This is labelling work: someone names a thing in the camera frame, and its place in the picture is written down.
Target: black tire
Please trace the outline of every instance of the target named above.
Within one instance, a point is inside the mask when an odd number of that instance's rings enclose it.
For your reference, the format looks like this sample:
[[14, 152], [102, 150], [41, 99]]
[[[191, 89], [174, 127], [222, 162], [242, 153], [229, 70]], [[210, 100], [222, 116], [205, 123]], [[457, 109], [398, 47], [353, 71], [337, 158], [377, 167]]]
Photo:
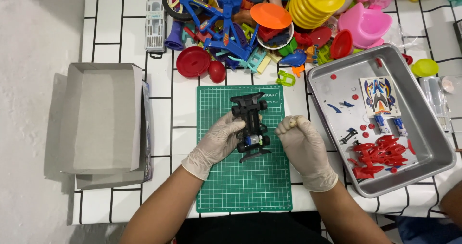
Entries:
[[[208, 0], [202, 0], [205, 4], [208, 4]], [[191, 21], [193, 20], [193, 17], [189, 13], [178, 13], [177, 11], [173, 10], [170, 5], [168, 0], [162, 0], [162, 5], [164, 6], [164, 9], [167, 11], [167, 14], [169, 14], [171, 17], [175, 18], [176, 20], [180, 21]], [[204, 9], [199, 7], [197, 8], [194, 13], [199, 16], [200, 13], [202, 13]]]
[[231, 107], [231, 113], [232, 113], [233, 116], [235, 116], [237, 118], [241, 114], [241, 109], [239, 108], [239, 106], [232, 106]]
[[266, 103], [266, 100], [261, 100], [260, 101], [260, 110], [265, 110], [268, 108], [268, 103]]
[[269, 136], [263, 136], [263, 145], [270, 145], [271, 144], [271, 140], [269, 139]]
[[245, 145], [243, 142], [238, 143], [237, 145], [237, 151], [239, 153], [245, 153]]

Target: person's arm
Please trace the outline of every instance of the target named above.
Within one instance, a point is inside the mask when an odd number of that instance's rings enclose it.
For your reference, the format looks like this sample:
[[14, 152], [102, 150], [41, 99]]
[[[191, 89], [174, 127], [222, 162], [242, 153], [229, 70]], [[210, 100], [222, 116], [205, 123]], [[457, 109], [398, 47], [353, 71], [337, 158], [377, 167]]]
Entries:
[[180, 165], [135, 212], [120, 243], [170, 241], [188, 215], [203, 182]]
[[337, 181], [326, 192], [309, 192], [334, 243], [390, 244], [383, 230]]
[[170, 241], [188, 215], [212, 165], [237, 145], [235, 133], [245, 127], [229, 111], [200, 140], [180, 167], [141, 205], [130, 219], [121, 244], [164, 244]]
[[439, 206], [462, 229], [462, 182], [449, 190]]
[[274, 130], [287, 157], [300, 173], [326, 229], [336, 244], [391, 244], [379, 226], [338, 181], [326, 146], [303, 116], [287, 116]]

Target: gray cardboard box lid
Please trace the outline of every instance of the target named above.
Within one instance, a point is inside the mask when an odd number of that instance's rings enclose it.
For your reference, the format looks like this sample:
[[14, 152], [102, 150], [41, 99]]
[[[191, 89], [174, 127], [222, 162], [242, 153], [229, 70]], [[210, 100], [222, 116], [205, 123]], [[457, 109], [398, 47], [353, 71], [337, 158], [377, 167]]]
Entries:
[[142, 74], [134, 64], [69, 65], [62, 173], [116, 174], [139, 167]]
[[141, 141], [140, 167], [122, 174], [113, 175], [76, 175], [77, 188], [92, 190], [101, 188], [122, 187], [146, 182], [153, 177], [151, 164], [151, 120], [152, 108], [149, 100], [149, 85], [143, 81], [143, 101], [141, 106]]

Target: blue battery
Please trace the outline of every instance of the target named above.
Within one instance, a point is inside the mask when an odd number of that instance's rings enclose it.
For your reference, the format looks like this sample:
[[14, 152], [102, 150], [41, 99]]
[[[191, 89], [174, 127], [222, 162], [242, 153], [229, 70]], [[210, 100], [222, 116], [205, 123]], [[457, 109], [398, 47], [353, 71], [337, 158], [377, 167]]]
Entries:
[[390, 132], [390, 129], [388, 129], [387, 124], [385, 124], [384, 117], [382, 117], [382, 114], [375, 114], [374, 118], [377, 122], [378, 128], [380, 129], [380, 133], [386, 134]]
[[398, 133], [400, 134], [400, 136], [407, 137], [407, 131], [406, 131], [406, 128], [404, 127], [402, 119], [400, 117], [394, 117], [393, 123], [395, 123], [396, 129], [398, 130]]

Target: green cutting mat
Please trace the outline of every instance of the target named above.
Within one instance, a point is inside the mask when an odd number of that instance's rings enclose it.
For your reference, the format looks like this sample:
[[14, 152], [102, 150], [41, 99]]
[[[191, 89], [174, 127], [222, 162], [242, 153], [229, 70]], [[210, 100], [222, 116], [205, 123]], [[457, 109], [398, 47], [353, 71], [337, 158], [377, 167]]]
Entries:
[[284, 115], [281, 85], [199, 86], [197, 87], [197, 142], [208, 129], [235, 105], [233, 96], [263, 91], [268, 109], [261, 111], [268, 126], [272, 153], [239, 163], [244, 156], [237, 149], [210, 170], [197, 194], [197, 212], [290, 211], [292, 191], [289, 161], [274, 129]]

